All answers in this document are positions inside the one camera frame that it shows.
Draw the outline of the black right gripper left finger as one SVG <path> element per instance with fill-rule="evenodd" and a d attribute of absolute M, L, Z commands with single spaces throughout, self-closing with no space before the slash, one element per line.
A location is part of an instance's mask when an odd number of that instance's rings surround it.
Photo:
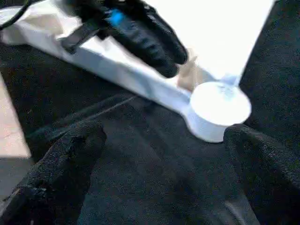
<path fill-rule="evenodd" d="M 0 206 L 2 225 L 75 225 L 106 134 L 87 121 L 60 137 Z"/>

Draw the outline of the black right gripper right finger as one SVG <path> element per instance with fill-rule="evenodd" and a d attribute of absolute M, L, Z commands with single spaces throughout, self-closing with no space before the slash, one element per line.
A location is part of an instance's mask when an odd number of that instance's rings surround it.
<path fill-rule="evenodd" d="M 224 132 L 239 183 L 263 225 L 300 223 L 300 159 L 277 140 L 236 124 Z"/>

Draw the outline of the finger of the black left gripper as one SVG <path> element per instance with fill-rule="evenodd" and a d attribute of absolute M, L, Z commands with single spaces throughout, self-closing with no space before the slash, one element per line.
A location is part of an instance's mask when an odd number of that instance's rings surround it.
<path fill-rule="evenodd" d="M 184 45 L 172 27 L 157 13 L 156 9 L 149 4 L 136 4 L 141 17 L 146 25 L 159 37 L 171 54 L 175 63 L 185 64 L 188 60 L 188 53 Z"/>

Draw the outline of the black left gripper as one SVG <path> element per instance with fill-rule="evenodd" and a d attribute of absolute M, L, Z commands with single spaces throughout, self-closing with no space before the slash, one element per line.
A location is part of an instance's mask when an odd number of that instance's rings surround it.
<path fill-rule="evenodd" d="M 98 0 L 61 0 L 60 8 L 70 16 L 82 20 L 70 35 L 61 39 L 61 46 L 69 53 L 94 36 L 113 37 L 126 50 L 167 78 L 174 77 L 178 67 L 158 37 L 145 25 L 132 20 L 118 9 L 110 9 Z"/>

